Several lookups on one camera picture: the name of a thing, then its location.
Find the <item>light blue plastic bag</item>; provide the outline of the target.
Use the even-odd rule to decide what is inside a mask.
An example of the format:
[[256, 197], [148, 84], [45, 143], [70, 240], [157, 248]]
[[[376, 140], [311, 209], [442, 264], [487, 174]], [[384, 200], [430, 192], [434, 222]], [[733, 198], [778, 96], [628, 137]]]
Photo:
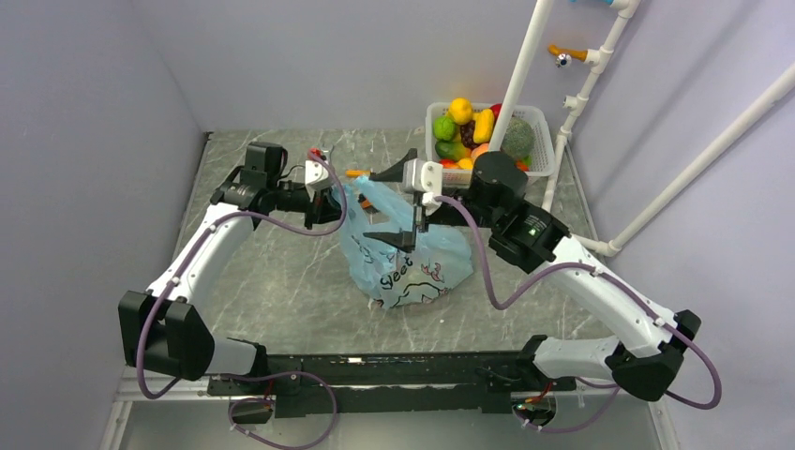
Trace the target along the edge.
[[[412, 205], [402, 194], [359, 177], [344, 187], [344, 195], [346, 218], [337, 232], [340, 248], [353, 282], [380, 308], [429, 303], [473, 274], [471, 247], [455, 228], [431, 225], [417, 234], [411, 253], [364, 236], [410, 229]], [[360, 206], [364, 199], [371, 209]]]

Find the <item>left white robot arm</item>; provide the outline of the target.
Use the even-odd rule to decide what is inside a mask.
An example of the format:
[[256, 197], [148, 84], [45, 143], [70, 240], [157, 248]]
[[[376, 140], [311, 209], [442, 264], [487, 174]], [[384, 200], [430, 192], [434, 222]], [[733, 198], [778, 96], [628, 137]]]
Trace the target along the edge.
[[213, 286], [234, 253], [263, 223], [305, 236], [324, 236], [341, 226], [346, 208], [342, 185], [318, 150], [307, 152], [304, 179], [286, 179], [287, 150], [252, 142], [243, 164], [213, 191], [201, 224], [165, 272], [118, 304], [123, 352], [139, 378], [146, 371], [196, 381], [232, 374], [248, 394], [269, 381], [262, 344], [219, 337], [204, 316]]

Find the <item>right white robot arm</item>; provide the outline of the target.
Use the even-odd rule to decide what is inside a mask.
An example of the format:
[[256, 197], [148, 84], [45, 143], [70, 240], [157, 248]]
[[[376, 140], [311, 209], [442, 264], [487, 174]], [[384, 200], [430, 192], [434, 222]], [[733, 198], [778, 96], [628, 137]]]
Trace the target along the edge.
[[502, 152], [478, 157], [468, 186], [449, 187], [443, 166], [409, 152], [382, 172], [367, 175], [375, 184], [398, 183], [412, 194], [407, 230], [377, 232], [375, 239], [408, 251], [432, 224], [490, 230], [478, 251], [495, 251], [528, 275], [530, 284], [547, 279], [603, 323], [610, 336], [561, 340], [536, 335], [517, 358], [517, 378], [529, 389], [560, 378], [589, 378], [615, 383], [645, 401], [667, 395], [687, 351], [693, 350], [698, 315], [674, 312], [628, 286], [549, 211], [525, 197], [529, 179]]

